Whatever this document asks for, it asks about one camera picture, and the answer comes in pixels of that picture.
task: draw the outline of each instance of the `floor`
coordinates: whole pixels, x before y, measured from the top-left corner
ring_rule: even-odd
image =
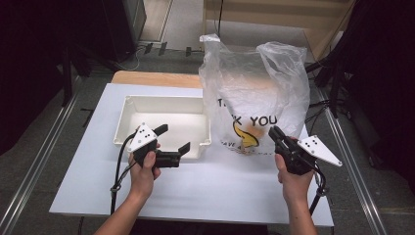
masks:
[[[174,19],[180,16],[180,11],[183,11],[183,7],[179,5],[180,2],[183,1],[174,0],[171,6],[169,21],[163,36],[163,40],[168,41],[167,45],[170,47],[167,47],[168,50],[165,51],[164,55],[159,56],[159,49],[157,48],[146,55],[143,52],[139,52],[137,57],[132,56],[129,60],[122,63],[124,67],[134,68],[138,62],[137,71],[198,73],[198,68],[204,60],[204,53],[195,52],[191,56],[186,57],[183,50],[187,46],[198,48],[198,45],[200,45],[198,44],[200,34],[193,30],[186,31],[187,27],[183,22],[180,22],[180,25],[174,26]],[[191,8],[192,4],[195,9],[200,9],[202,6],[200,0],[193,0],[189,1],[187,7]],[[227,24],[230,23],[225,23],[222,28],[224,37],[227,36]],[[241,27],[244,30],[248,30],[248,25]],[[259,26],[256,27],[256,30],[260,34],[259,28]],[[269,37],[278,37],[278,40],[284,43],[306,47],[297,28],[280,27],[278,30],[278,36],[269,35]],[[178,33],[179,36],[170,34],[173,31],[180,32]],[[233,33],[229,31],[229,41],[232,41],[231,35]],[[256,43],[259,43],[255,37],[247,38],[249,40],[245,42],[235,43],[237,44],[236,46],[241,49],[243,47],[253,47]],[[93,61],[91,61],[91,65],[93,72],[90,77],[81,77],[76,83],[77,98],[73,103],[69,118],[65,121],[56,143],[51,146],[49,159],[45,163],[41,174],[35,179],[36,184],[29,194],[16,224],[14,224],[12,234],[74,234],[78,231],[81,221],[80,216],[50,214],[48,210],[85,131],[85,125],[90,113],[82,110],[93,110],[96,107],[106,83],[110,82],[114,75]],[[312,80],[317,73],[318,71],[315,71],[308,75],[310,78],[311,103],[317,103],[321,100],[319,89],[315,87]],[[1,214],[7,211],[11,200],[24,181],[26,173],[30,170],[32,163],[35,162],[37,153],[42,148],[44,140],[48,137],[49,130],[62,111],[62,101],[63,94],[59,93],[27,129],[16,146],[0,157],[0,172],[2,172],[0,175],[2,182],[2,187],[0,188]],[[320,109],[321,107],[310,108],[307,115],[310,117]],[[329,120],[329,115],[322,113],[314,124],[311,121],[306,126],[309,132],[312,128],[312,134],[317,134],[334,154],[344,161],[342,149],[339,147]],[[406,181],[392,170],[377,170],[370,166],[368,153],[361,144],[352,121],[345,115],[340,115],[338,121],[352,151],[352,160],[358,166],[361,178],[364,180],[370,197],[376,205],[387,233],[415,234],[413,226],[413,221],[415,221],[415,196],[407,187]],[[319,228],[320,234],[373,233],[373,229],[370,226],[371,223],[368,221],[364,207],[362,207],[364,205],[362,205],[361,198],[359,198],[357,193],[359,188],[353,184],[349,169],[347,167],[336,168],[324,164],[321,167],[328,178],[330,193],[327,197],[330,202],[335,227],[321,227]],[[104,220],[101,217],[85,218],[82,224],[82,232],[84,234],[92,234]],[[275,234],[277,231],[281,234],[289,234],[287,225],[269,224],[268,229],[271,234]]]

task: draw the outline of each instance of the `clear plastic bag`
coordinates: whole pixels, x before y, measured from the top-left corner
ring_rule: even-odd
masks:
[[[271,155],[271,125],[300,137],[309,105],[305,48],[268,42],[232,52],[212,35],[201,36],[199,69],[211,128],[223,145],[243,154]]]

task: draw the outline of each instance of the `white tray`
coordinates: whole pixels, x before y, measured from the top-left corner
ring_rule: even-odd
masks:
[[[122,145],[141,124],[152,129],[168,124],[168,132],[159,136],[160,149],[177,152],[187,142],[190,151],[182,159],[198,159],[210,145],[210,125],[201,97],[126,96],[116,129],[114,143]]]

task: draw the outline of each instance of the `metal rail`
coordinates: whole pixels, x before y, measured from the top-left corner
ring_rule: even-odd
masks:
[[[39,152],[36,155],[36,158],[33,161],[30,169],[28,170],[26,176],[23,179],[23,182],[19,189],[16,191],[15,195],[12,198],[11,203],[9,204],[1,222],[0,222],[0,233],[3,235],[12,234],[12,230],[15,227],[22,211],[27,203],[27,200],[40,176],[42,170],[46,163],[49,160],[49,156],[58,140],[62,129],[64,128],[69,115],[73,109],[73,106],[76,102],[78,95],[79,87],[82,84],[82,79],[78,76],[75,81],[75,89],[73,96],[69,100],[68,104],[61,108],[61,111],[58,114],[52,128],[49,130],[48,135],[46,136],[45,141],[40,147]]]
[[[327,94],[321,88],[318,88],[318,95],[321,101],[328,100]],[[369,226],[372,229],[373,234],[388,234],[384,223],[381,220],[378,208],[370,195],[370,192],[366,186],[366,183],[360,173],[356,161],[354,160],[353,153],[349,145],[347,144],[345,135],[343,134],[340,123],[335,119],[329,110],[326,110],[326,117],[329,121],[330,127],[333,130],[336,141],[339,145],[341,154],[344,158],[344,163],[350,176],[351,182],[353,183],[354,189],[356,190],[357,197],[359,198],[360,204],[363,208],[366,218],[369,222]]]

